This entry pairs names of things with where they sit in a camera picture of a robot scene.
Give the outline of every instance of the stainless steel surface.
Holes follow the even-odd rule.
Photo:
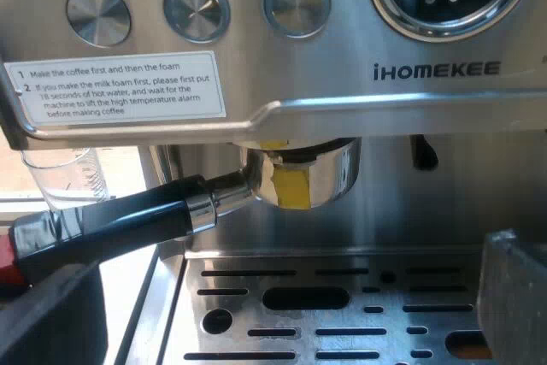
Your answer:
[[[264,0],[270,25],[289,38],[307,38],[325,26],[331,0]]]
[[[210,180],[207,186],[211,190],[216,214],[219,217],[231,214],[256,200],[249,182],[241,171]]]
[[[127,354],[127,364],[158,363],[172,318],[172,307],[179,293],[179,280],[184,269],[182,249],[173,241],[158,247],[159,259]],[[173,249],[179,253],[173,255]]]
[[[520,0],[492,0],[484,8],[455,21],[432,23],[418,21],[406,14],[394,0],[373,0],[387,23],[416,40],[439,43],[469,38],[492,27],[505,17]]]
[[[295,150],[303,149],[305,147],[312,147],[314,145],[321,145],[328,143],[329,139],[320,140],[263,140],[263,141],[234,141],[235,145],[239,147],[247,147],[248,149],[255,150]]]
[[[24,123],[22,112],[17,123],[9,108],[19,103],[2,68],[9,103],[2,112],[12,144],[34,149],[194,144],[547,127],[544,0],[521,0],[489,30],[451,44],[398,35],[372,0],[331,0],[328,24],[305,41],[274,31],[264,17],[264,0],[229,0],[229,30],[207,45],[189,43],[170,29],[163,0],[125,1],[132,14],[130,36],[100,49],[74,36],[66,0],[0,0],[0,13],[9,16],[0,21],[0,54],[6,62],[17,62],[213,50],[226,118],[39,131],[26,125],[22,131],[15,127]],[[502,62],[499,76],[374,81],[375,63],[389,71],[490,61]]]
[[[500,364],[547,362],[546,244],[541,228],[494,233],[485,241],[477,308]]]
[[[544,225],[547,133],[426,135],[426,141],[438,157],[433,171],[415,168],[409,137],[364,138],[359,178],[338,201],[306,212],[256,203],[189,238],[186,247],[198,255],[481,247],[486,233]],[[238,160],[236,147],[199,149],[192,147],[185,164],[208,179]]]
[[[190,211],[192,231],[197,234],[216,226],[217,214],[215,203],[209,192],[204,191],[186,199]]]
[[[68,0],[67,18],[78,36],[94,46],[114,46],[131,30],[123,0]]]
[[[312,209],[347,193],[359,175],[360,138],[341,138],[298,150],[242,148],[253,193],[282,209]]]
[[[191,259],[187,262],[163,363],[205,364],[211,361],[184,359],[189,358],[188,354],[251,352],[254,356],[245,363],[310,364],[315,363],[316,355],[321,351],[334,355],[340,351],[372,351],[377,352],[379,358],[371,363],[382,365],[493,364],[481,360],[462,362],[453,357],[444,344],[449,334],[456,330],[478,329],[473,305],[479,265],[479,254],[450,253],[354,258]],[[346,290],[350,294],[348,305],[342,309],[272,310],[262,303],[264,293],[273,287],[328,286]],[[247,292],[226,295],[230,290]],[[405,312],[403,308],[412,310],[417,306],[435,310],[440,305],[471,310]],[[381,307],[383,312],[367,313],[365,307]],[[214,309],[226,309],[233,318],[231,327],[217,335],[207,333],[203,327],[203,317]],[[413,329],[423,331],[416,327],[424,327],[426,333],[415,333]],[[294,335],[248,335],[249,330],[269,330],[271,333],[280,328],[294,329]],[[318,330],[325,329],[332,335],[317,334]],[[418,354],[430,351],[432,358],[413,358],[413,350],[418,350]],[[263,352],[285,352],[295,357],[260,361],[257,356]],[[235,358],[215,362],[241,363]],[[328,363],[347,362],[338,359]]]
[[[182,177],[182,164],[176,161],[176,146],[152,145],[149,147],[149,152],[152,167],[160,184],[167,184]]]
[[[230,24],[228,0],[164,0],[163,7],[169,25],[191,42],[212,42]]]

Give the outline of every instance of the glass measuring cup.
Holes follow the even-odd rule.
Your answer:
[[[21,156],[53,210],[109,199],[95,149],[22,151]]]

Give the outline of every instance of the round button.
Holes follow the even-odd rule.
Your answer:
[[[163,9],[173,30],[194,43],[216,40],[230,24],[228,0],[164,0]]]
[[[265,0],[269,23],[285,36],[306,38],[318,33],[331,13],[331,0]]]
[[[95,46],[121,43],[131,30],[123,0],[68,0],[67,17],[76,33]]]

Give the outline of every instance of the white sticker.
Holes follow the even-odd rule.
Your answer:
[[[5,67],[35,126],[226,117],[213,51]]]

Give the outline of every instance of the slotted metal grate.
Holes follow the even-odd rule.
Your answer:
[[[478,254],[191,259],[164,363],[492,365],[476,338],[449,339],[471,341],[459,358],[446,345],[477,335],[479,268]]]

